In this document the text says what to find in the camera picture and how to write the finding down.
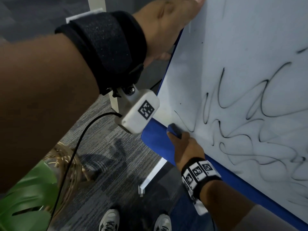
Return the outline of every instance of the black wrist strap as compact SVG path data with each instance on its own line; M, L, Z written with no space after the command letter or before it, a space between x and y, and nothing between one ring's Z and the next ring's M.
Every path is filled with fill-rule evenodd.
M66 35L90 67L101 94L109 88L136 83L129 73L143 64L147 44L132 15L123 11L93 13L62 25Z
M220 174L208 161L200 157L190 159L182 171L182 181L191 198L200 200L203 186L212 180L221 180Z

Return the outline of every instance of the white sneaker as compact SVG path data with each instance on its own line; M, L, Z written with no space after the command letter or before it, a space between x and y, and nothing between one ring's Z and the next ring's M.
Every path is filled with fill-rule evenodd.
M161 214L154 225L154 231L171 231L171 220L168 215Z
M100 221L98 231L117 231L119 225L120 214L118 210L109 209Z

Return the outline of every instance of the white board surface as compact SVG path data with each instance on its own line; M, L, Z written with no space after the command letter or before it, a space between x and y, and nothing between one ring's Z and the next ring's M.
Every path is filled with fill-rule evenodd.
M308 223L308 0L207 0L154 118Z

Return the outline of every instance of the forearm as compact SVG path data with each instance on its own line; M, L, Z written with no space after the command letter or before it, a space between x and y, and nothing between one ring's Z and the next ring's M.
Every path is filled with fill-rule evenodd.
M219 180L206 183L200 199L221 231L233 229L256 205Z
M96 80L63 34L0 47L0 192L21 179L99 95Z

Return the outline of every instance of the cable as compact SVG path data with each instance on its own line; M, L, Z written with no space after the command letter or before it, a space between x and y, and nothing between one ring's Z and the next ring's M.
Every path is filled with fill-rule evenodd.
M69 162L68 165L67 165L67 169L66 169L66 171L65 171L65 173L64 173L64 175L63 175L63 179L62 179L62 182L61 182L61 185L60 185L60 188L59 188L59 193L58 193L58 196L57 196L57 199L56 199L56 203L55 203L54 209L52 210L52 213L51 213L49 225L50 225L50 223L51 223L51 221L52 221L52 217L54 216L54 214L55 214L55 212L56 212L56 208L57 208L58 202L59 202L59 200L60 200L61 190L63 189L64 182L65 182L66 176L67 176L67 174L68 174L68 170L70 169L70 166L71 166L72 163L73 163L73 159L74 159L74 157L75 157L75 155L76 155L77 149L78 149L78 147L79 147L79 145L80 145L80 142L81 142L81 140L82 140L84 134L86 133L86 131L88 130L88 128L89 128L96 120L98 120L98 119L100 119L100 118L102 118L102 117L104 117L104 116L107 116L107 115L115 115L115 116L118 116L118 117L122 117L121 114L115 113L115 112L104 113L104 114L99 115L99 116L97 116L96 118L94 118L94 119L86 126L86 128L84 128L84 130L83 130L83 132L82 132L82 134L81 134L81 136L80 136L80 138L79 138L79 140L78 140L78 142L77 142L77 145L76 145L76 147L75 147L75 150L74 150L74 152L73 152L73 154L72 154L71 160L70 160L70 162Z
M213 218L212 218L212 224L213 224L213 231L216 231L216 228L215 228L215 223L214 223Z
M156 86L157 84L159 84L162 80L163 80L163 79L161 79L160 81L158 81L157 83L155 83L155 84L150 88L150 90L152 90L153 88L155 88L155 86Z

